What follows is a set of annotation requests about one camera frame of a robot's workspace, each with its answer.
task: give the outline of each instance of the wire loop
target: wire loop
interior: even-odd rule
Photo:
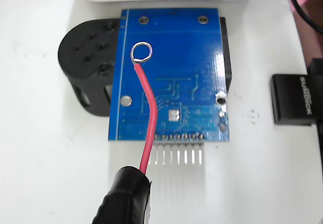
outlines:
[[[135,58],[135,55],[134,55],[135,49],[139,46],[147,46],[149,49],[149,54],[144,59],[136,59]],[[134,65],[135,64],[142,64],[142,63],[148,61],[149,59],[151,59],[151,56],[152,56],[152,46],[148,42],[145,42],[145,41],[141,41],[141,42],[134,44],[133,47],[131,48],[131,51],[130,51],[130,58],[131,58],[131,61]]]

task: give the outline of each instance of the small chip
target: small chip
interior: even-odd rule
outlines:
[[[178,122],[180,120],[180,111],[178,109],[170,109],[168,111],[168,120],[170,122]]]

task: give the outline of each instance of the black plastic part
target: black plastic part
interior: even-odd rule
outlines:
[[[224,64],[225,64],[225,71],[226,71],[226,85],[227,85],[227,92],[229,92],[229,88],[232,80],[232,71],[231,71],[231,59],[230,59],[230,50],[229,50],[229,41],[228,41],[227,22],[224,17],[220,17],[220,25],[221,25],[221,34],[222,34]]]
[[[143,224],[149,195],[149,179],[135,167],[123,167],[117,172],[93,224]]]
[[[323,76],[323,59],[313,59],[309,67],[307,68],[307,73],[310,77]],[[317,135],[319,143],[319,151],[321,154],[321,167],[323,175],[323,120],[318,120],[316,122]]]
[[[277,125],[311,125],[323,117],[323,76],[276,74],[271,79]]]
[[[82,106],[97,116],[110,115],[119,19],[88,21],[61,42],[58,58]]]
[[[323,76],[323,59],[313,59],[307,68],[307,73],[309,76]]]

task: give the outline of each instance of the blue circuit board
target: blue circuit board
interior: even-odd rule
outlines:
[[[142,17],[149,22],[141,24]],[[216,101],[227,94],[220,18],[217,9],[201,8],[122,11],[109,140],[145,140],[149,105],[130,59],[140,41],[153,48],[142,67],[158,107],[155,140],[228,141],[226,103]],[[135,51],[136,58],[147,55],[145,46]],[[129,106],[121,104],[124,96],[131,98]]]

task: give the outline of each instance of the black cable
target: black cable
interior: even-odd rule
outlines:
[[[314,21],[312,21],[312,19],[305,14],[305,12],[303,11],[303,9],[301,8],[301,6],[299,5],[297,0],[291,0],[295,10],[297,11],[297,13],[300,15],[300,17],[308,24],[310,25],[310,27],[312,27],[315,31],[317,31],[320,34],[323,34],[323,27],[319,26],[318,24],[316,24]]]

